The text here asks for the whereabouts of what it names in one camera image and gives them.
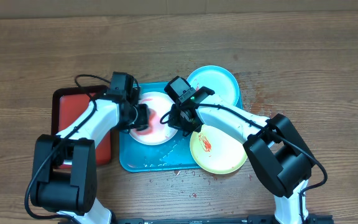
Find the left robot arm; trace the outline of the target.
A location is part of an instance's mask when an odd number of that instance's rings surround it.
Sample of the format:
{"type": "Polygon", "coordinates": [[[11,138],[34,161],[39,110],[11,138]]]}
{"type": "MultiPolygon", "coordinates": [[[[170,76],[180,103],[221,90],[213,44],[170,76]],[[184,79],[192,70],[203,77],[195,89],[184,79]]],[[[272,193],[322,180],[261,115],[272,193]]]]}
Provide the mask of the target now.
{"type": "Polygon", "coordinates": [[[149,114],[146,104],[115,97],[92,99],[69,127],[54,136],[39,136],[24,196],[26,212],[38,220],[115,223],[113,212],[96,198],[96,148],[112,129],[145,129],[149,114]]]}

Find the white plate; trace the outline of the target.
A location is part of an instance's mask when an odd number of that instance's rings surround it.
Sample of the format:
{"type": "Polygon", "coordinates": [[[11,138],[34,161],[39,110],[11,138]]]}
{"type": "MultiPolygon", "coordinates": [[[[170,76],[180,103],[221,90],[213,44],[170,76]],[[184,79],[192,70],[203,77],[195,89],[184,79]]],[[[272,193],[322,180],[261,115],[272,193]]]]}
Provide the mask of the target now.
{"type": "Polygon", "coordinates": [[[130,135],[139,143],[145,145],[159,145],[169,141],[177,130],[161,124],[160,119],[168,113],[172,107],[172,99],[164,93],[151,91],[140,96],[140,104],[146,104],[149,111],[149,127],[143,131],[132,129],[130,135]]]}

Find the yellow-green plate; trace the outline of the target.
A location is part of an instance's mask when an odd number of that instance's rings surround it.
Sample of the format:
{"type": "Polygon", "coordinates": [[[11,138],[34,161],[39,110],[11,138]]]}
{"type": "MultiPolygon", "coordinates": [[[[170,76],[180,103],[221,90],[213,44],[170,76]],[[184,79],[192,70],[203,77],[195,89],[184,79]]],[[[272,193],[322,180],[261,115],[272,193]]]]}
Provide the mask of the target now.
{"type": "Polygon", "coordinates": [[[190,152],[195,162],[212,174],[229,174],[241,168],[247,154],[240,142],[223,131],[203,125],[190,138],[190,152]]]}

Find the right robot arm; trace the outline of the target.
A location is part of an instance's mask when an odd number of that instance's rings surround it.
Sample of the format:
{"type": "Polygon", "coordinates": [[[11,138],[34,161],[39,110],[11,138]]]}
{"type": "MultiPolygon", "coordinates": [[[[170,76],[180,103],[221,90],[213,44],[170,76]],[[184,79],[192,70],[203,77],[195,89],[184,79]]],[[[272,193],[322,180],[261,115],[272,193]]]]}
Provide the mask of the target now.
{"type": "Polygon", "coordinates": [[[242,144],[257,178],[275,197],[277,223],[312,220],[305,193],[311,189],[308,180],[318,161],[286,116],[257,116],[202,90],[169,97],[174,102],[167,120],[170,127],[190,133],[205,124],[242,144]]]}

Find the light blue plate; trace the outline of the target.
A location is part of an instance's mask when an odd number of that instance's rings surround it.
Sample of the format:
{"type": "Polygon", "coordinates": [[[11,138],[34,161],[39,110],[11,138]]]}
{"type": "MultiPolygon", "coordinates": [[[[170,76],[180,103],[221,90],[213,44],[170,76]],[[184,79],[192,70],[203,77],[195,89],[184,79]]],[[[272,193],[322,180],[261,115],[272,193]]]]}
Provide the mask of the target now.
{"type": "Polygon", "coordinates": [[[202,86],[215,91],[223,100],[234,106],[240,99],[240,88],[234,75],[225,68],[207,65],[197,68],[187,78],[188,83],[196,90],[202,86]]]}

